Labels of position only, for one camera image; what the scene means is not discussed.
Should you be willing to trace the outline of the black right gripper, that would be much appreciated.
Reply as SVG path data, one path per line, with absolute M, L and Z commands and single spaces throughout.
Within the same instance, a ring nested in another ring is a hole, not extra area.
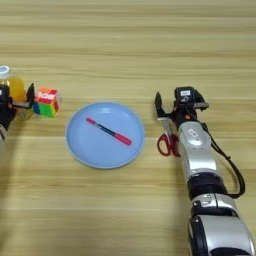
M 166 113 L 162 108 L 162 98 L 160 92 L 155 95 L 155 109 L 159 120 L 172 120 L 177 128 L 183 123 L 195 121 L 198 122 L 197 110 L 204 111 L 209 107 L 199 91 L 195 91 L 194 104 L 178 104 L 175 105 L 170 113 Z

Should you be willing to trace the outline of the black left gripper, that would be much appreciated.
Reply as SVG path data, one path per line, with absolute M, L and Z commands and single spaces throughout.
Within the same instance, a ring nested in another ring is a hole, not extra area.
M 0 103 L 0 125 L 8 129 L 16 116 L 17 109 L 31 109 L 35 99 L 35 86 L 32 83 L 27 90 L 27 102 Z

